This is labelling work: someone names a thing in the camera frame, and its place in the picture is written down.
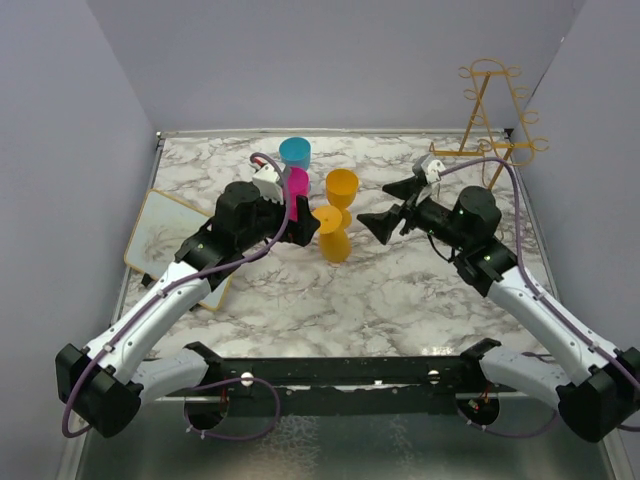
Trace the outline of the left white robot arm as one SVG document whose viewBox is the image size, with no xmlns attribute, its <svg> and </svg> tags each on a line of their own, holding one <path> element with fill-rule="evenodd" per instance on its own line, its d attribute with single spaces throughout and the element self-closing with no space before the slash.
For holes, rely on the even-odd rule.
<svg viewBox="0 0 640 480">
<path fill-rule="evenodd" d="M 284 203 L 265 199 L 251 182 L 235 181 L 218 197 L 215 213 L 184 240 L 154 287 L 114 325 L 77 348 L 63 347 L 55 358 L 62 431 L 77 414 L 103 437 L 120 433 L 139 409 L 161 397 L 193 388 L 206 395 L 220 385 L 216 356 L 201 344 L 178 354 L 146 359 L 150 350 L 192 307 L 240 266 L 264 257 L 277 242 L 307 246 L 319 221 L 305 195 Z"/>
</svg>

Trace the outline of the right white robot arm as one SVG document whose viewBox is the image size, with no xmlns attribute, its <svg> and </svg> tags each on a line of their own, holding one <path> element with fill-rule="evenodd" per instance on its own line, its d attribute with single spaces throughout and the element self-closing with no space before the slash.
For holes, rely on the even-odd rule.
<svg viewBox="0 0 640 480">
<path fill-rule="evenodd" d="M 383 190 L 403 202 L 357 217 L 380 243 L 395 230 L 414 229 L 445 243 L 462 280 L 511 314 L 555 360 L 540 363 L 484 340 L 467 350 L 469 360 L 459 367 L 467 389 L 481 391 L 491 383 L 514 388 L 556 410 L 573 433 L 592 443 L 638 411 L 638 349 L 621 350 L 602 338 L 533 279 L 520 256 L 495 235 L 502 213 L 491 191 L 466 187 L 447 208 L 416 178 Z"/>
</svg>

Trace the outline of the pink plastic wine glass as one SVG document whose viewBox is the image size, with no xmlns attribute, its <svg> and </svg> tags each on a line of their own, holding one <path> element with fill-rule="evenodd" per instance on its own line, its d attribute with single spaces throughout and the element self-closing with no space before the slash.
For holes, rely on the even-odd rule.
<svg viewBox="0 0 640 480">
<path fill-rule="evenodd" d="M 299 167 L 289 167 L 285 169 L 287 175 L 287 187 L 288 187 L 288 205 L 289 205 L 289 219 L 292 221 L 298 220 L 297 209 L 297 197 L 302 196 L 306 198 L 309 194 L 310 180 L 306 170 Z"/>
</svg>

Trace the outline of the yellow wine glass front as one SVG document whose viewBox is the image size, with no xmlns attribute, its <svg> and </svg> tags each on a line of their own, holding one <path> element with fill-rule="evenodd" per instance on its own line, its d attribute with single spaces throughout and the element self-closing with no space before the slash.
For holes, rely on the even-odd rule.
<svg viewBox="0 0 640 480">
<path fill-rule="evenodd" d="M 349 207 L 355 200 L 359 188 L 357 175 L 347 169 L 334 169 L 326 177 L 326 197 L 342 215 L 342 227 L 347 228 L 352 222 Z"/>
</svg>

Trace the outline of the blue plastic wine glass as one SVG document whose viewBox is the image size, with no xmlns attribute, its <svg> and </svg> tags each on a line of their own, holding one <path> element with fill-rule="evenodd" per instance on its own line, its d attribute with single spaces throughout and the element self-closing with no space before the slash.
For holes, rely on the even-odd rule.
<svg viewBox="0 0 640 480">
<path fill-rule="evenodd" d="M 281 142 L 278 153 L 285 165 L 308 170 L 311 163 L 311 150 L 311 143 L 306 138 L 290 137 Z"/>
</svg>

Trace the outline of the yellow wine glass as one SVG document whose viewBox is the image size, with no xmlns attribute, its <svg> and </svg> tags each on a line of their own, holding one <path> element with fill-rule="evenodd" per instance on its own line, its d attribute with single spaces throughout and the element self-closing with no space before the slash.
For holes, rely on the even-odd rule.
<svg viewBox="0 0 640 480">
<path fill-rule="evenodd" d="M 347 228 L 352 222 L 349 207 L 355 200 L 359 188 L 357 175 L 347 169 L 334 169 L 326 177 L 326 197 L 342 215 L 342 227 Z"/>
<path fill-rule="evenodd" d="M 313 216 L 320 222 L 318 245 L 323 257 L 332 263 L 343 263 L 351 254 L 351 244 L 343 226 L 343 214 L 332 205 L 317 207 Z"/>
</svg>

